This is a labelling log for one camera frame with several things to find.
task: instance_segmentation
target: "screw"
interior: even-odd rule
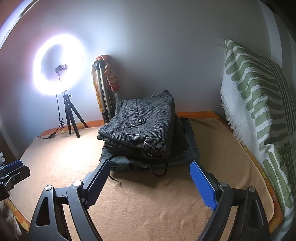
[[[226,182],[220,182],[220,187],[226,188],[228,184]]]
[[[46,191],[49,191],[50,189],[52,188],[52,185],[47,185],[44,189],[46,190]]]
[[[249,187],[249,191],[250,191],[250,192],[255,192],[256,189],[255,189],[254,187]]]
[[[82,181],[80,181],[80,180],[76,180],[73,182],[73,186],[75,186],[75,187],[79,187],[81,184],[82,184]]]

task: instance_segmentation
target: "black drawstring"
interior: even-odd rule
[[[116,181],[116,182],[119,182],[119,183],[121,183],[120,181],[118,181],[118,180],[116,180],[116,179],[114,179],[111,175],[109,175],[109,177],[112,179],[112,180],[114,180],[114,181]]]
[[[110,161],[113,157],[115,157],[114,155],[112,155],[112,156],[110,156],[107,160],[108,161]],[[119,183],[121,183],[120,181],[118,181],[118,180],[116,180],[116,179],[114,179],[110,174],[109,174],[109,177],[112,179],[112,180],[114,180],[114,181],[116,181],[116,182],[119,182]]]
[[[151,170],[151,172],[155,175],[155,176],[157,176],[157,177],[163,177],[166,173],[167,173],[167,171],[168,171],[168,163],[166,163],[165,164],[165,172],[163,173],[163,174],[156,174],[153,170],[152,170],[152,166],[151,166],[151,164],[149,164],[149,168],[150,168],[150,170]]]

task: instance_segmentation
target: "tripod leg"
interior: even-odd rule
[[[88,128],[87,124],[86,124],[85,121],[82,119],[81,115],[78,113],[78,111],[76,110],[75,106],[74,106],[72,103],[70,103],[70,106],[71,106],[72,110],[74,111],[74,113],[75,113],[75,114],[77,115],[77,117],[79,118],[79,120],[84,124],[84,126],[85,126],[86,128]]]
[[[66,112],[66,119],[67,119],[67,125],[68,125],[69,134],[71,135],[71,133],[72,133],[71,123],[70,123],[70,118],[69,118],[69,114],[68,114],[68,111],[67,111],[66,106],[65,106],[65,112]]]
[[[75,131],[75,134],[76,134],[77,138],[79,138],[80,134],[79,134],[79,131],[77,129],[77,125],[75,123],[75,120],[74,120],[73,113],[72,113],[70,105],[67,105],[67,111],[68,111],[68,115],[69,115],[70,121],[72,123],[73,129]]]

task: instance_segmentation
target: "mattress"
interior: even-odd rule
[[[254,186],[270,221],[274,202],[260,171],[240,143],[216,118],[191,119],[191,123],[204,168],[233,188]],[[96,168],[103,147],[103,141],[96,139],[97,130],[82,129],[79,139],[68,133],[34,139],[21,158],[31,176],[16,185],[10,196],[26,219],[32,219],[47,184],[68,186]],[[191,180],[188,164],[169,167],[164,177],[136,169],[111,175],[122,184],[108,179],[89,209],[104,240],[196,240],[212,213]],[[234,207],[221,240],[227,240],[235,212]],[[68,206],[65,216],[72,239],[79,240]]]

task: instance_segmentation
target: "black bracket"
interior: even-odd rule
[[[197,241],[219,241],[232,206],[238,206],[238,209],[229,241],[270,241],[267,218],[256,189],[231,188],[227,183],[219,183],[200,164],[198,166],[214,186],[218,205]],[[96,203],[110,169],[110,161],[103,159],[95,171],[89,173],[83,181],[77,180],[66,188],[46,186],[33,214],[28,241],[71,241],[63,204],[70,207],[81,241],[103,241],[87,209]]]
[[[0,169],[0,201],[9,198],[9,191],[30,176],[30,169],[18,160]]]

